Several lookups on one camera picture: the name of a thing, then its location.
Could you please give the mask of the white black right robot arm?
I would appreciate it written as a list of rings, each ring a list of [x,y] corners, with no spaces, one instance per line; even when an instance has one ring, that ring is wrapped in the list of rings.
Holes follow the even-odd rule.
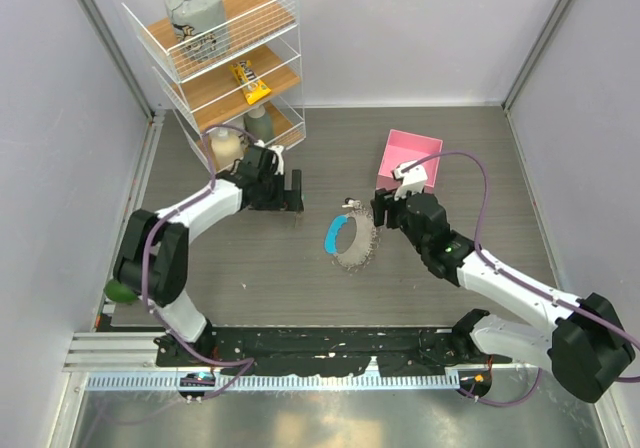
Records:
[[[376,226],[400,230],[428,271],[456,287],[493,300],[519,317],[507,322],[475,310],[454,334],[455,355],[473,362],[498,355],[544,370],[570,394],[594,403],[636,354],[613,304],[592,293],[580,297],[512,269],[450,227],[445,209],[429,193],[401,197],[378,189],[371,201]]]

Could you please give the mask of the blue key holder handle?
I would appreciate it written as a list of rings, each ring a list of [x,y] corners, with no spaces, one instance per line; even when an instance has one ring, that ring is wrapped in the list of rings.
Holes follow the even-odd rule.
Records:
[[[339,215],[330,223],[324,239],[324,249],[328,254],[338,253],[337,238],[342,227],[349,221],[349,216]]]

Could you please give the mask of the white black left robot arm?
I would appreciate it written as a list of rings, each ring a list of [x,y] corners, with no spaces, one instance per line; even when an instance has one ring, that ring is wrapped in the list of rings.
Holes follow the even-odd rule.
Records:
[[[280,145],[255,143],[195,194],[156,212],[138,209],[128,220],[105,294],[114,302],[147,299],[181,339],[179,354],[191,365],[207,363],[214,343],[205,335],[210,323],[186,291],[190,244],[244,209],[301,212],[302,172],[291,172],[287,189],[283,153]]]

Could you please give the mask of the black head key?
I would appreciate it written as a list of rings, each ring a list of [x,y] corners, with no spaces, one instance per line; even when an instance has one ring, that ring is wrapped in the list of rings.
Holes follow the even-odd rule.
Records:
[[[346,198],[344,203],[342,204],[343,209],[350,210],[359,210],[362,208],[362,203],[360,200],[356,200],[353,198]]]

